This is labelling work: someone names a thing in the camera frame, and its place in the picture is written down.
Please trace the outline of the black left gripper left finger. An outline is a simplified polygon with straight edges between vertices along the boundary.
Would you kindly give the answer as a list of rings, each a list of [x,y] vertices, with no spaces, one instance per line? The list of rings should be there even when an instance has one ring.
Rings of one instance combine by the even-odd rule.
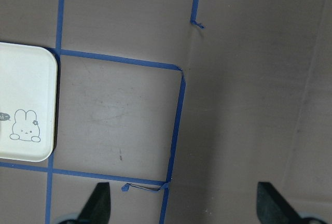
[[[77,217],[78,223],[108,223],[110,219],[109,183],[97,183]]]

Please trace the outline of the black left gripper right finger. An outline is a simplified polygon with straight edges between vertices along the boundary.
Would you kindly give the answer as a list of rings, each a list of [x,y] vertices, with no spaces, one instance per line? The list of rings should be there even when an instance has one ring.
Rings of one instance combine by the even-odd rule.
[[[256,214],[260,223],[308,223],[269,182],[257,184]]]

